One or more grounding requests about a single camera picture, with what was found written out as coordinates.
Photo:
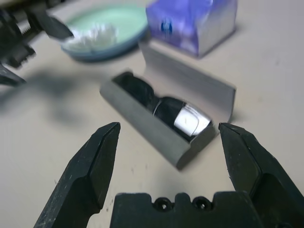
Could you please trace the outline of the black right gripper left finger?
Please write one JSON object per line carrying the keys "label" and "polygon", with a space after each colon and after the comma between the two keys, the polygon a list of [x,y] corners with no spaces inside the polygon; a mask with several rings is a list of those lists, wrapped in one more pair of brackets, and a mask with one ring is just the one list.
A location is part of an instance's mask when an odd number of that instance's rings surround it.
{"label": "black right gripper left finger", "polygon": [[96,130],[67,164],[35,223],[36,228],[85,228],[103,208],[121,125]]}

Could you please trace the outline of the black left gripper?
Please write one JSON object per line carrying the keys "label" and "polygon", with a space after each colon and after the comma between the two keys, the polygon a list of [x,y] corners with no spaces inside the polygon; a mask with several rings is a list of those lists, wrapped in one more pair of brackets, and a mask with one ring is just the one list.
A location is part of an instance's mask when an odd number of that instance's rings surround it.
{"label": "black left gripper", "polygon": [[[42,0],[2,0],[0,2],[0,62],[18,68],[35,54],[29,42],[43,30],[52,38],[70,38],[69,28],[43,9]],[[0,84],[20,86],[26,81],[0,65]]]}

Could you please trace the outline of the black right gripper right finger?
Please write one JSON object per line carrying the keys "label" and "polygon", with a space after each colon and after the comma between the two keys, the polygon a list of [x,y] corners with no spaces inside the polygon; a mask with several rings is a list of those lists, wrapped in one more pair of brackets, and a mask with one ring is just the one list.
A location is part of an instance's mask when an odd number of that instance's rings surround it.
{"label": "black right gripper right finger", "polygon": [[244,128],[220,123],[218,129],[231,182],[249,195],[263,226],[302,228],[304,197],[278,160]]}

